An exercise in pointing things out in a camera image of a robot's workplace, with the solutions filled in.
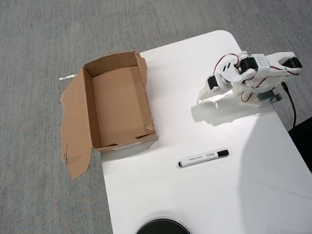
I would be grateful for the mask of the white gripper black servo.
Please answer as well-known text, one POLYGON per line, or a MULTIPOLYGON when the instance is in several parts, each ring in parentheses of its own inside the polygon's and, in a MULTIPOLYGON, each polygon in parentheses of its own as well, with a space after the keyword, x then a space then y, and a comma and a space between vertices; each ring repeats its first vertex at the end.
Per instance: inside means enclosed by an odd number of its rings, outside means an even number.
POLYGON ((198 99, 206 100, 217 95, 223 95, 230 90, 232 90, 232 84, 220 73, 215 73, 207 79, 207 83, 199 92, 198 99))

